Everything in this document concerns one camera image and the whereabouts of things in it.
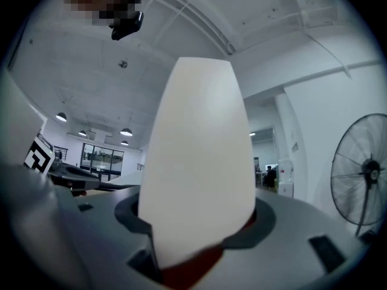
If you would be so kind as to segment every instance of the ceiling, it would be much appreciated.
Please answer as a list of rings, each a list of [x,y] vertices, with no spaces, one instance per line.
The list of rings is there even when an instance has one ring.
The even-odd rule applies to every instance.
[[[273,128],[254,131],[255,135],[251,137],[252,143],[258,143],[262,141],[273,141]]]
[[[228,59],[260,42],[348,20],[338,0],[142,0],[141,30],[121,41],[111,30],[45,0],[30,16],[11,72],[44,114],[64,111],[67,131],[132,129],[147,145],[158,104],[181,56]]]

